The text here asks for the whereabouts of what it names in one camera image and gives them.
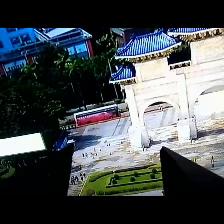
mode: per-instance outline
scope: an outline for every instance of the bus roof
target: bus roof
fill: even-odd
[[[91,112],[97,112],[97,111],[101,111],[101,110],[104,110],[104,109],[110,109],[110,108],[113,108],[113,107],[117,107],[117,104],[113,104],[113,105],[109,105],[109,106],[105,106],[105,107],[99,107],[99,108],[92,109],[92,110],[86,110],[86,111],[74,113],[74,116],[83,115],[83,114],[87,114],[87,113],[91,113]]]

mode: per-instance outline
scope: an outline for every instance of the pillar base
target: pillar base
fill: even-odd
[[[197,138],[195,118],[180,120],[177,122],[178,141],[180,144],[191,142]]]
[[[135,149],[148,148],[150,146],[150,138],[145,126],[130,126],[128,130],[131,146]]]

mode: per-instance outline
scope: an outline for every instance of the arch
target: arch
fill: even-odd
[[[147,109],[147,107],[154,104],[154,103],[157,103],[157,102],[169,103],[170,105],[172,105],[178,111],[178,114],[180,116],[180,106],[173,99],[170,99],[169,97],[157,97],[157,98],[147,100],[141,106],[141,108],[139,110],[139,121],[140,121],[141,125],[144,125],[144,112]]]
[[[196,100],[200,97],[200,95],[205,92],[206,90],[209,90],[213,87],[217,87],[217,86],[224,86],[224,80],[219,80],[218,82],[213,82],[213,83],[209,83],[208,85],[206,85],[206,87],[202,87],[200,88],[197,93],[195,94],[196,96],[193,97],[193,100],[191,101],[190,104],[190,115],[193,116],[194,115],[194,105]]]

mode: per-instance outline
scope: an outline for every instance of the bus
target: bus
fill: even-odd
[[[119,117],[117,104],[74,113],[76,127]]]

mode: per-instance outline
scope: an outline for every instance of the white light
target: white light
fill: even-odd
[[[45,150],[40,133],[0,139],[0,156]]]

